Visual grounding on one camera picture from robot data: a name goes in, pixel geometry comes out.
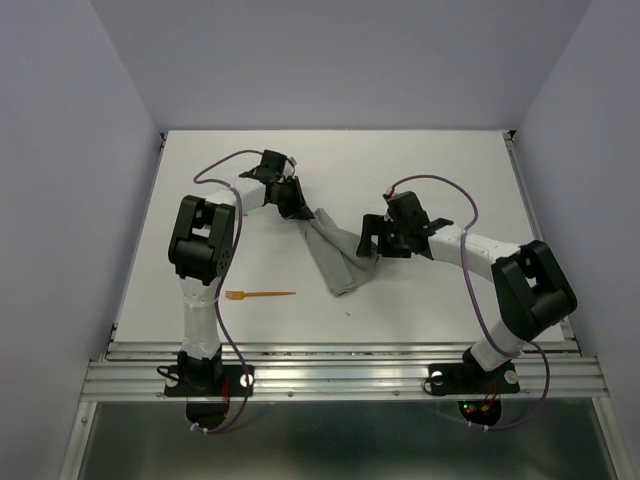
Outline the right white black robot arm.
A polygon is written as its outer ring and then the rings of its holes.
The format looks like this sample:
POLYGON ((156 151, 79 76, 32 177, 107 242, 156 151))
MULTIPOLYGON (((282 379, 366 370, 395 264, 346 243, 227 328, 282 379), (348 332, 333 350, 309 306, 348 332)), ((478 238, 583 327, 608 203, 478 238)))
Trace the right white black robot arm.
POLYGON ((387 195, 385 201, 385 214, 363 216, 359 257, 420 255, 460 267, 469 290, 471 274, 494 286, 500 317, 491 328, 481 324, 483 337, 460 366, 466 387, 484 389, 495 380, 497 368, 577 309, 577 297, 545 242, 500 242, 471 234, 449 219, 431 220, 411 191, 387 195))

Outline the grey cloth napkin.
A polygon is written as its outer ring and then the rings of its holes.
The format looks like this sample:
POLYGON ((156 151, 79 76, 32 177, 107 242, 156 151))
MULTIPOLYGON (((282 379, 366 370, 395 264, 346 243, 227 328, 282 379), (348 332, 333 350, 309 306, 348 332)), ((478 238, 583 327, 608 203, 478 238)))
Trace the grey cloth napkin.
POLYGON ((325 284, 334 297, 356 291, 376 275, 377 252, 358 257, 360 237, 336 225, 322 208, 300 223, 300 231, 325 284))

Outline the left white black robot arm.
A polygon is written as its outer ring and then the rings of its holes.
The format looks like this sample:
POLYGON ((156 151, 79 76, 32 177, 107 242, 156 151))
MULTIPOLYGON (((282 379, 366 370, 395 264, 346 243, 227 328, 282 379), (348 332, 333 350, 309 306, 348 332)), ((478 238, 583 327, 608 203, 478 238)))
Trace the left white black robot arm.
MULTIPOLYGON (((244 154, 240 150, 215 162, 218 167, 244 154)), ((215 392, 222 382, 219 297, 239 243, 244 215, 266 205, 285 220, 314 217, 304 199, 296 162, 282 153, 255 151, 257 166, 229 182, 209 178, 213 167, 196 174, 196 185, 216 185, 205 197, 185 196, 179 206, 168 247, 168 259, 180 279, 184 338, 178 354, 179 376, 199 393, 215 392)))

